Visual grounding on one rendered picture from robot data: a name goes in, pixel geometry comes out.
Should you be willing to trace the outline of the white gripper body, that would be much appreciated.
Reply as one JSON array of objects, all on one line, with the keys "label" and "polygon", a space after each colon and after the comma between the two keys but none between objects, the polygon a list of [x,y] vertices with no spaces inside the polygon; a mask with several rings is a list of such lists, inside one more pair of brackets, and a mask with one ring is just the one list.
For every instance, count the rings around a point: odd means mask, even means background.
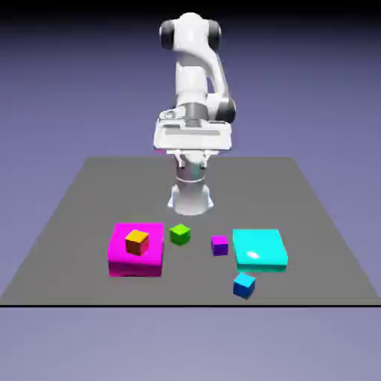
[{"label": "white gripper body", "polygon": [[184,119],[156,122],[153,146],[157,150],[230,150],[231,125],[219,121],[200,121],[199,127],[187,127]]}]

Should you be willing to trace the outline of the small green cube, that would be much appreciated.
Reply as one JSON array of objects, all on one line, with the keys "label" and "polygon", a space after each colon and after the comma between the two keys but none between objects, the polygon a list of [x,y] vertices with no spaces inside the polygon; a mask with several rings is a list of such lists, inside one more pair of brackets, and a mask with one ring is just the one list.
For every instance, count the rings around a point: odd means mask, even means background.
[{"label": "small green cube", "polygon": [[169,229],[170,241],[176,245],[184,245],[191,238],[191,229],[186,225],[178,224]]}]

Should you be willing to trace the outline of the small purple cube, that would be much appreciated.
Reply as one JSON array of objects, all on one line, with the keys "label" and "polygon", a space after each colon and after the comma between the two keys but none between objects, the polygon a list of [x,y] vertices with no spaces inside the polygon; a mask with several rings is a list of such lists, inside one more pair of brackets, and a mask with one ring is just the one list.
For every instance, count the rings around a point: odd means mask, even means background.
[{"label": "small purple cube", "polygon": [[225,235],[211,236],[211,251],[213,256],[228,254],[228,238]]}]

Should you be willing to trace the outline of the small orange cube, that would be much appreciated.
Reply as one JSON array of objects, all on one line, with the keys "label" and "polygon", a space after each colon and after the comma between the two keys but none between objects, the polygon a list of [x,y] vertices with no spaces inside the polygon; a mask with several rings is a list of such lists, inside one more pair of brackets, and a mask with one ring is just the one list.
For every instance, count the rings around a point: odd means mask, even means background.
[{"label": "small orange cube", "polygon": [[149,247],[149,234],[134,229],[125,237],[125,244],[127,253],[142,256]]}]

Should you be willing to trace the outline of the small blue cube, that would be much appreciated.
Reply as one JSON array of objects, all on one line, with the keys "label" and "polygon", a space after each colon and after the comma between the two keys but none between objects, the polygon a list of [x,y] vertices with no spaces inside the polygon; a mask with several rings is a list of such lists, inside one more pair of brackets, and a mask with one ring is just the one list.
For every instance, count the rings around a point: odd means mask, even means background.
[{"label": "small blue cube", "polygon": [[233,294],[244,299],[251,297],[254,292],[256,278],[240,272],[233,283]]}]

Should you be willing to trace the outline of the large magenta box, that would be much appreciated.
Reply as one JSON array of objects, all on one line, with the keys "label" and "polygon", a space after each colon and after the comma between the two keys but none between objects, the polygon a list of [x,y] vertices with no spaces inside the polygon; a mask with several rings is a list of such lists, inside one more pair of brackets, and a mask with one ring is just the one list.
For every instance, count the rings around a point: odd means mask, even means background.
[{"label": "large magenta box", "polygon": [[107,249],[111,277],[160,277],[164,223],[117,222]]}]

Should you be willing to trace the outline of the large cyan box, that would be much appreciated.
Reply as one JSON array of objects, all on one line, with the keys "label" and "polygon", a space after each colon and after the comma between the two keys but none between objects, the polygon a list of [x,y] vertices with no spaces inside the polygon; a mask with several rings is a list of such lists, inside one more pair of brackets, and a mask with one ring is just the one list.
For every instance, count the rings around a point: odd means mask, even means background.
[{"label": "large cyan box", "polygon": [[279,230],[234,229],[232,242],[238,272],[286,271],[288,254]]}]

